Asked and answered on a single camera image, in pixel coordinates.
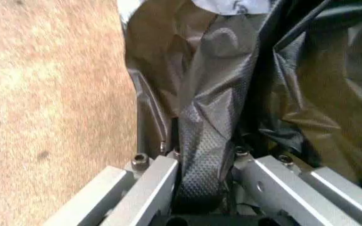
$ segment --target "black plastic bag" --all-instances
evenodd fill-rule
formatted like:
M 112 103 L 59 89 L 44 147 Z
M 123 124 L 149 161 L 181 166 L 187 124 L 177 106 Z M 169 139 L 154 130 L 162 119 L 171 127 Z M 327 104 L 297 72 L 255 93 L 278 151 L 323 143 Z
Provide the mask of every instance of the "black plastic bag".
M 362 186 L 362 2 L 233 7 L 226 16 L 190 0 L 120 7 L 138 152 L 180 149 L 176 209 L 217 207 L 235 140 L 255 157 L 288 150 Z

